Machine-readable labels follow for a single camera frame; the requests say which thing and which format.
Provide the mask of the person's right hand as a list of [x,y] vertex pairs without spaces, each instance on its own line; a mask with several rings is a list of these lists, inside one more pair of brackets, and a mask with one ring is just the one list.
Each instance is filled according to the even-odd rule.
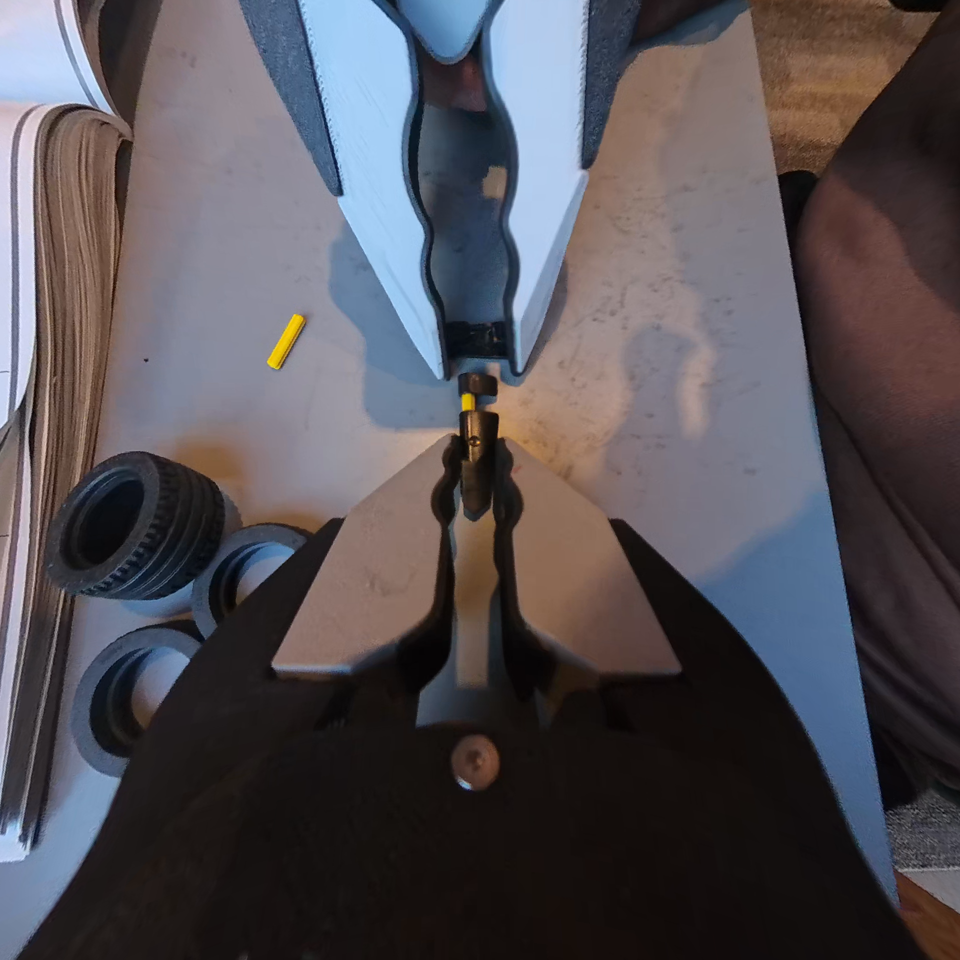
[[487,110],[486,86],[480,62],[467,53],[455,63],[441,63],[426,54],[422,60],[424,100],[445,109],[482,114]]

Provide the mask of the black rubber tyre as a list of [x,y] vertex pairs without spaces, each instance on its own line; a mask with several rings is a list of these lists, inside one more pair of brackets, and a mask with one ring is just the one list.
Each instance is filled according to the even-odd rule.
[[282,523],[253,524],[229,534],[193,582],[191,610],[203,638],[211,637],[224,619],[308,538],[305,530]]
[[224,526],[224,497],[210,477],[158,454],[124,452],[67,495],[49,527],[43,569],[66,594],[161,599],[204,571]]
[[135,693],[150,661],[177,654],[189,662],[203,635],[196,624],[172,620],[130,630],[108,643],[82,673],[70,709],[69,729],[83,760],[119,779],[149,726],[138,717]]

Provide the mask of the black brick piece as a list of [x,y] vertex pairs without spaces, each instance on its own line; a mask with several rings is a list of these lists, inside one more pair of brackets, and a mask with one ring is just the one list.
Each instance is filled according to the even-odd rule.
[[494,321],[468,322],[448,320],[443,325],[443,340],[449,359],[508,359],[508,324]]
[[492,505],[498,432],[498,414],[481,409],[460,413],[461,503],[471,522],[478,522]]

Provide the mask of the wooden plank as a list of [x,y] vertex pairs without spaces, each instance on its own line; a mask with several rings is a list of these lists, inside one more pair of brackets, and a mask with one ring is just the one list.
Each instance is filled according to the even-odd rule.
[[894,872],[899,913],[929,959],[959,959],[959,914],[904,873]]

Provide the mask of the building instruction booklet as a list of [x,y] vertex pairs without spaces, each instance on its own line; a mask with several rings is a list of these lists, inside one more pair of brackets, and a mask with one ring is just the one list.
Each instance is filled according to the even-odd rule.
[[44,572],[92,465],[133,138],[101,51],[105,2],[2,2],[1,859],[37,843],[71,602]]

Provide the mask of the grey desk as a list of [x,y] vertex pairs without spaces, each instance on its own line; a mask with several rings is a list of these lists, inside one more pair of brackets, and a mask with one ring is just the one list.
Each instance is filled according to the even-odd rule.
[[[731,615],[891,896],[750,8],[694,37],[623,78],[501,423]],[[98,457],[156,450],[314,530],[455,426],[235,2],[164,2],[131,162]]]

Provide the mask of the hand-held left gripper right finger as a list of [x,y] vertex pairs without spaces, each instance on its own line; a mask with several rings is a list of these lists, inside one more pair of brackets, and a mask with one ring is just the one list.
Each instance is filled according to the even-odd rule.
[[503,656],[519,697],[681,673],[610,520],[509,438],[496,445],[492,508]]

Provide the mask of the person's brown clothing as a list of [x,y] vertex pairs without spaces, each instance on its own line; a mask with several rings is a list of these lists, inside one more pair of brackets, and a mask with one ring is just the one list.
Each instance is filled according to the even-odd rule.
[[959,788],[959,3],[779,176],[885,810]]

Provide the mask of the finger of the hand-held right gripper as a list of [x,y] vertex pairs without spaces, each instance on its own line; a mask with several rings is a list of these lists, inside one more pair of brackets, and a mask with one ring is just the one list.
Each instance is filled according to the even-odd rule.
[[586,192],[589,2],[496,2],[484,26],[488,101],[507,136],[500,227],[510,368],[534,352]]
[[431,372],[450,375],[433,231],[420,195],[422,75],[414,34],[389,2],[298,2],[340,179],[339,206]]

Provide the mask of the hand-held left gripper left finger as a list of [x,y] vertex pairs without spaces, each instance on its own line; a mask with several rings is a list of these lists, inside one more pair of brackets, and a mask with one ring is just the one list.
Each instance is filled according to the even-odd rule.
[[346,515],[271,666],[319,681],[396,672],[422,690],[450,655],[458,437],[446,435]]

